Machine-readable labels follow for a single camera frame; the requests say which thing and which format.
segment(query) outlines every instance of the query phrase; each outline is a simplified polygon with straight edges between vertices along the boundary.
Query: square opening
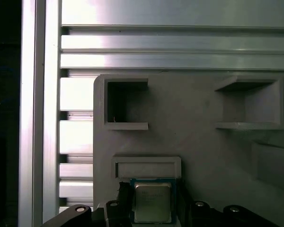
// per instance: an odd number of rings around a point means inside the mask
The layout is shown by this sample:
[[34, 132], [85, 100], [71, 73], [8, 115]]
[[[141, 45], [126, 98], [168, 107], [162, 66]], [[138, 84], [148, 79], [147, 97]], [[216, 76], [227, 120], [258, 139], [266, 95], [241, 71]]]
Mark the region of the square opening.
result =
[[280, 129], [283, 127], [283, 92], [279, 80], [235, 81], [220, 87], [223, 115], [217, 128]]
[[140, 109], [145, 98], [145, 91], [148, 90], [147, 79], [108, 81], [106, 89], [105, 122], [107, 126], [116, 127], [119, 125], [124, 127], [124, 130], [130, 130], [127, 126], [133, 127], [133, 123], [145, 123]]

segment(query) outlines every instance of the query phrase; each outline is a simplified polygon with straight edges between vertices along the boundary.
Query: processor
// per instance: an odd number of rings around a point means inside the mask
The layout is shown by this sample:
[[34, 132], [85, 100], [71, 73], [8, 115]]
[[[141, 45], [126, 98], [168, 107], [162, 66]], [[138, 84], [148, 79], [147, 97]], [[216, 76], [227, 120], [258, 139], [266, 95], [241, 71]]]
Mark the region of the processor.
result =
[[131, 179], [134, 187], [132, 223], [172, 224], [175, 222], [175, 179]]

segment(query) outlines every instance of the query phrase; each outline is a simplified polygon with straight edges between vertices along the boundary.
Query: dark background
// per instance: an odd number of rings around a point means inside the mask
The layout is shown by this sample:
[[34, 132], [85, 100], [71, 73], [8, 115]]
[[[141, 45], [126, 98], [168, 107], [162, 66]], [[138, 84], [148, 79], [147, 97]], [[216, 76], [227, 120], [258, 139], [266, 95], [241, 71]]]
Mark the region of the dark background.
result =
[[17, 226], [21, 0], [0, 0], [0, 227]]

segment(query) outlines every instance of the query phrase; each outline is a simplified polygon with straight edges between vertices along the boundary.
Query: screw head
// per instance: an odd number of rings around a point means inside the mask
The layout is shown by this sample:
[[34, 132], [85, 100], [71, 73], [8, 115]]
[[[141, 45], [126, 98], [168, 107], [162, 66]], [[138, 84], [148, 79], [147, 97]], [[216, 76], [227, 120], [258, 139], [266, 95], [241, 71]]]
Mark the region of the screw head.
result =
[[82, 211], [85, 211], [85, 208], [84, 207], [79, 207], [79, 208], [76, 209], [76, 211], [77, 212], [82, 212]]
[[240, 210], [239, 210], [239, 208], [231, 207], [231, 211], [232, 211], [232, 212], [239, 212]]
[[202, 203], [202, 202], [196, 202], [195, 204], [196, 204], [198, 207], [204, 206], [204, 203]]

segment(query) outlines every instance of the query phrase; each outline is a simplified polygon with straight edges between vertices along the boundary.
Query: rectangular slot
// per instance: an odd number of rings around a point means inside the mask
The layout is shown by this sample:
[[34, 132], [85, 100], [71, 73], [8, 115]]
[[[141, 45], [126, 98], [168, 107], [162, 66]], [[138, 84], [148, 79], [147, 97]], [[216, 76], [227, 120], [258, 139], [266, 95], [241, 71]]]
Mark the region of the rectangular slot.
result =
[[284, 148], [255, 143], [252, 152], [256, 178], [284, 190]]
[[272, 130], [284, 128], [280, 78], [235, 76], [216, 87], [222, 93], [223, 119], [216, 128]]
[[179, 157], [114, 156], [112, 165], [115, 178], [181, 178]]
[[139, 111], [148, 78], [105, 79], [105, 127], [110, 130], [148, 130]]

